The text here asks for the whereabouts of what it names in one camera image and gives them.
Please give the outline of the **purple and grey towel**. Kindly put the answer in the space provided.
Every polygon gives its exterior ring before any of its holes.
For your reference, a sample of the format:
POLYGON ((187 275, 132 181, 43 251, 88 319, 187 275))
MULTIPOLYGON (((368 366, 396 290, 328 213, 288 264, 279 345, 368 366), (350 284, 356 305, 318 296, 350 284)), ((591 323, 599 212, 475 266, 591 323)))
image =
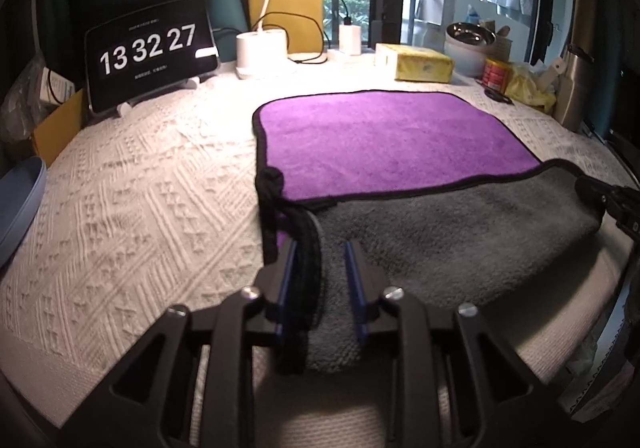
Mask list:
POLYGON ((454 309, 470 302, 513 342, 593 274, 603 216, 582 171, 538 159, 498 118, 442 92, 281 98, 254 112, 262 255, 298 244, 294 317, 303 364, 340 373, 367 344, 349 302, 356 241, 392 285, 454 309))

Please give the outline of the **steel thermos bottle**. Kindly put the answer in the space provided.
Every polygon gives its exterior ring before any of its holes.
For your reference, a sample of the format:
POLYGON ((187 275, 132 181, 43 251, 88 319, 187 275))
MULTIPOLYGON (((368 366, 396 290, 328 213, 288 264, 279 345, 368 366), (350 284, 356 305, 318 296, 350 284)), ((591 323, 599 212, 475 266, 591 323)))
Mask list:
POLYGON ((560 75, 553 118, 565 129, 577 132, 591 83, 593 58, 577 44, 570 43, 563 62, 566 68, 560 75))

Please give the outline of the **yellow plastic bag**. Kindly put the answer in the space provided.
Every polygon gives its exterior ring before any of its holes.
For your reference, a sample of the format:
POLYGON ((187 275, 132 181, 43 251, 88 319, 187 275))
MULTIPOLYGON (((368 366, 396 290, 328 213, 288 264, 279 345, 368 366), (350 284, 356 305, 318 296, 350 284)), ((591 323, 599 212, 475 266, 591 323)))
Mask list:
POLYGON ((519 102, 551 115, 556 104, 554 87, 548 86, 540 90, 536 80, 537 77, 524 64, 511 64, 504 95, 512 102, 519 102))

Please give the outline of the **white power adapter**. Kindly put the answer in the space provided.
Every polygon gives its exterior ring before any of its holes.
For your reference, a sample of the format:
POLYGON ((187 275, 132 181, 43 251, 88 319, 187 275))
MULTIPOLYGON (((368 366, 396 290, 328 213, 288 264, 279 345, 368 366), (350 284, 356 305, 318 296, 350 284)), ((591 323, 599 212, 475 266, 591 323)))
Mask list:
POLYGON ((343 24, 338 27, 338 50, 345 56, 361 54, 361 27, 355 24, 343 24))

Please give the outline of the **tablet showing clock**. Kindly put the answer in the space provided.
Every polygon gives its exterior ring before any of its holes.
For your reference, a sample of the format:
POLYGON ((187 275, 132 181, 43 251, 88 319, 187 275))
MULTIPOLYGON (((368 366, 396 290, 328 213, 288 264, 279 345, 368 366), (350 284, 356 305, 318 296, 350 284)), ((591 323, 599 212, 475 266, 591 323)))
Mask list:
POLYGON ((86 33, 87 95, 96 115, 208 76, 220 65, 204 0, 173 0, 86 33))

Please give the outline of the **white patterned tablecloth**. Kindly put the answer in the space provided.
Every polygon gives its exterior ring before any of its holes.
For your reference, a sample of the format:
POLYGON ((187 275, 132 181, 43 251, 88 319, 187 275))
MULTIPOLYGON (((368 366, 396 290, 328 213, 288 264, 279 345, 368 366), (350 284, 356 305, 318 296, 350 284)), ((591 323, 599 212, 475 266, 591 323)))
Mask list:
MULTIPOLYGON (((1 371, 59 428, 171 304, 200 309, 262 266, 254 110, 280 97, 360 90, 444 91, 497 116, 542 161, 563 158, 602 181, 634 186, 597 138, 521 104, 497 104, 472 80, 396 82, 372 54, 295 66, 277 79, 236 78, 232 64, 75 136, 51 165, 39 212, 1 279, 1 371)), ((549 381, 610 303, 631 241, 606 222, 585 276, 559 286, 559 311, 528 305, 506 324, 518 353, 549 381)), ((258 402, 258 446, 384 447, 374 383, 270 379, 258 402)))

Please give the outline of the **yellow tissue pack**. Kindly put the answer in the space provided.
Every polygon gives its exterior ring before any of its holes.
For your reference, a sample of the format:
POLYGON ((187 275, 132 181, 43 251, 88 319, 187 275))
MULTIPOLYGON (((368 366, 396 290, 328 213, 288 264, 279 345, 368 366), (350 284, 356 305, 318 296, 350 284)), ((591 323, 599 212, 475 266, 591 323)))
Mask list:
POLYGON ((405 44, 378 43, 374 64, 395 81, 449 83, 454 60, 441 52, 405 44))

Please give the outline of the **white ceramic pot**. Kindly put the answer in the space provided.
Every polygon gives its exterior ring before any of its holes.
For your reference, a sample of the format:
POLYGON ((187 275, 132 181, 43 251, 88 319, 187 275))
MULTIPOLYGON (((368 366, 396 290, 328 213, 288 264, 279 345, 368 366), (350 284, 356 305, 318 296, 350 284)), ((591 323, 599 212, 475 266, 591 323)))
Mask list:
POLYGON ((454 60, 454 71, 457 74, 480 78, 483 75, 487 58, 494 54, 495 45, 473 45, 449 39, 445 41, 444 51, 454 60))

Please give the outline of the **blue plastic bowl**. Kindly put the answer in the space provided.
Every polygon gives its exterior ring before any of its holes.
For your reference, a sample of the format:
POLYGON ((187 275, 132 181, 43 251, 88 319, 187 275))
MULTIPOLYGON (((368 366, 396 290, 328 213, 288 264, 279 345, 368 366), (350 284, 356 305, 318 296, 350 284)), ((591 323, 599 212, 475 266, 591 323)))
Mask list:
POLYGON ((34 220, 47 183, 46 163, 37 156, 13 167, 1 179, 1 266, 8 264, 34 220))

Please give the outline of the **black scissors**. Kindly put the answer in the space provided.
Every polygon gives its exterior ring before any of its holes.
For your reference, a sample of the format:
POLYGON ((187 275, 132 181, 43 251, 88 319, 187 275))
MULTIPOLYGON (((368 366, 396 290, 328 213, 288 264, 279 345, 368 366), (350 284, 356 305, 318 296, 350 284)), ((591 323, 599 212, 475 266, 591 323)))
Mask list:
POLYGON ((493 100, 494 102, 497 103, 501 103, 501 104, 507 104, 507 105, 512 105, 513 102, 511 101, 510 97, 507 97, 506 95, 492 90, 491 88, 485 88, 484 89, 484 94, 490 98, 491 100, 493 100))

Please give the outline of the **cardboard box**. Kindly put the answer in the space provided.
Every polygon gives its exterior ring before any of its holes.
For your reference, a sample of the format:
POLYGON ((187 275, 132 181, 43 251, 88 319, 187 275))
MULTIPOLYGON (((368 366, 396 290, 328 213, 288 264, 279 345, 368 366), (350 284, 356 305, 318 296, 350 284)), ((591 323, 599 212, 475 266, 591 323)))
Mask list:
POLYGON ((32 132, 32 148, 48 168, 85 127, 87 95, 80 90, 50 113, 32 132))

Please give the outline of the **clear plastic bag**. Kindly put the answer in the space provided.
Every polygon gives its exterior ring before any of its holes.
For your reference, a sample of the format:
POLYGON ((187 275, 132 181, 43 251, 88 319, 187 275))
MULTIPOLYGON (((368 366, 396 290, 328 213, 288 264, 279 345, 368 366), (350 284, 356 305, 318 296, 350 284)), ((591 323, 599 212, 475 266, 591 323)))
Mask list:
POLYGON ((1 141, 28 138, 49 113, 48 74, 41 53, 29 60, 1 105, 1 141))

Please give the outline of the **steel bowl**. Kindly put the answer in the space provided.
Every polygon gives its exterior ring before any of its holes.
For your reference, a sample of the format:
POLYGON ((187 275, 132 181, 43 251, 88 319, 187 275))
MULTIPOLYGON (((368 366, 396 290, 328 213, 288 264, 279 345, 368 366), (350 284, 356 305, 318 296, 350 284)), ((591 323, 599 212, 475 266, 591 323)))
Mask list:
POLYGON ((493 45, 496 41, 496 35, 489 29, 465 22, 450 24, 446 34, 450 39, 473 46, 493 45))

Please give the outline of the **white desk lamp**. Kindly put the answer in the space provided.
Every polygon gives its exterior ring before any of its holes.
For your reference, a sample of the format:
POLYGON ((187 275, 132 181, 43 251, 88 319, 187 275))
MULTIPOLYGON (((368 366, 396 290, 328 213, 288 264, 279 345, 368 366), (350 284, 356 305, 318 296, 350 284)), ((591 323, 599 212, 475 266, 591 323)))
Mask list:
POLYGON ((265 77, 288 66, 321 65, 326 62, 326 32, 319 28, 323 48, 318 53, 288 52, 288 32, 280 27, 266 26, 259 17, 250 22, 250 29, 236 37, 236 74, 242 79, 265 77))

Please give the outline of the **white tablet stand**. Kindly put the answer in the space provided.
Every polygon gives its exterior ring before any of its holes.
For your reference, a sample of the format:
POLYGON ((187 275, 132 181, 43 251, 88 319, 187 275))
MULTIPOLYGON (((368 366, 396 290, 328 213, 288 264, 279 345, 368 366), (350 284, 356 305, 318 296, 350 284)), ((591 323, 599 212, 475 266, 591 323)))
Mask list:
POLYGON ((119 104, 116 107, 117 116, 119 116, 119 118, 125 118, 130 114, 134 106, 142 102, 152 100, 155 97, 167 95, 167 94, 174 93, 176 91, 181 91, 181 90, 198 90, 198 87, 200 86, 200 84, 201 84, 200 78, 192 77, 190 79, 186 79, 186 80, 177 82, 175 84, 171 84, 171 86, 165 86, 164 88, 160 88, 151 93, 143 94, 137 98, 134 98, 130 102, 119 104))

